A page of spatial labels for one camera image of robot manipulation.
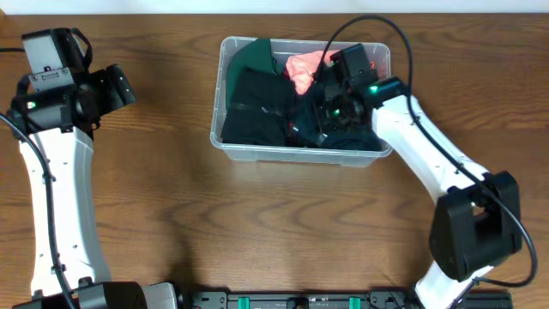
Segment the dark teal garment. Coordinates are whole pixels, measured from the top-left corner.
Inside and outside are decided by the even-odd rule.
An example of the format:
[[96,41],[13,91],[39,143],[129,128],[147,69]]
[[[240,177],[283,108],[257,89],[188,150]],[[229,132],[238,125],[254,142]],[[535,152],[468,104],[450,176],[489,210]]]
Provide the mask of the dark teal garment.
[[321,88],[311,87],[299,98],[289,119],[289,132],[298,147],[358,151],[381,151],[381,140],[369,130],[322,131],[316,103],[322,100]]

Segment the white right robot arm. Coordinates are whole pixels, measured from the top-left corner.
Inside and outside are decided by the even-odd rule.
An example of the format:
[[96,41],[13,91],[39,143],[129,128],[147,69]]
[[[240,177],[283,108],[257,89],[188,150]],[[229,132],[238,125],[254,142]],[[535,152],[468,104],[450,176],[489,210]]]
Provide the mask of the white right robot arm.
[[433,263],[414,287],[419,307],[460,305],[475,283],[522,249],[527,236],[516,180],[507,172],[490,173],[463,154],[396,76],[380,79],[370,67],[332,64],[315,81],[323,91],[321,123],[329,128],[369,123],[436,204],[429,235]]

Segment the black garment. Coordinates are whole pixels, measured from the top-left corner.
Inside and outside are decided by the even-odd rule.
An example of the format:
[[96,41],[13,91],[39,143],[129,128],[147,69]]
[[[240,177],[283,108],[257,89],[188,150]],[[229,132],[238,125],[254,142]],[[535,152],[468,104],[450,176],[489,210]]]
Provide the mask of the black garment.
[[289,112],[296,96],[293,82],[282,76],[252,69],[241,71],[226,112],[223,142],[285,146]]

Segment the dark green garment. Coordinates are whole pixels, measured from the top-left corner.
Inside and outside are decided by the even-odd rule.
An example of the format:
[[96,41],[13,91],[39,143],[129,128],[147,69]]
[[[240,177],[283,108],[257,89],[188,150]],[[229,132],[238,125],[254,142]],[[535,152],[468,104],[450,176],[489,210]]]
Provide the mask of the dark green garment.
[[285,63],[274,58],[270,39],[229,37],[224,42],[227,55],[226,108],[228,108],[238,76],[243,70],[251,69],[271,75],[280,75]]

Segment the pink garment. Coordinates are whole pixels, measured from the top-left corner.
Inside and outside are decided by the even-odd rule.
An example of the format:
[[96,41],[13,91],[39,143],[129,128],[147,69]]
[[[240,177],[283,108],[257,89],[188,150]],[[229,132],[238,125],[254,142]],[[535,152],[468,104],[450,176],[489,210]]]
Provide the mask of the pink garment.
[[286,61],[283,73],[294,83],[297,94],[305,94],[313,83],[313,75],[320,64],[322,55],[323,51],[314,51],[290,56]]

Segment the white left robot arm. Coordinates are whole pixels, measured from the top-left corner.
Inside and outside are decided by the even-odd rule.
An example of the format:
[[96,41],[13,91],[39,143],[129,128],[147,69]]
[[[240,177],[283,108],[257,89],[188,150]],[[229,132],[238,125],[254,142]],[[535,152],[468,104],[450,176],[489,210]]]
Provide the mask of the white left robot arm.
[[113,281],[100,247],[91,186],[94,130],[102,116],[135,100],[117,64],[12,100],[3,118],[20,142],[35,232],[32,299],[22,307],[181,307],[171,282]]

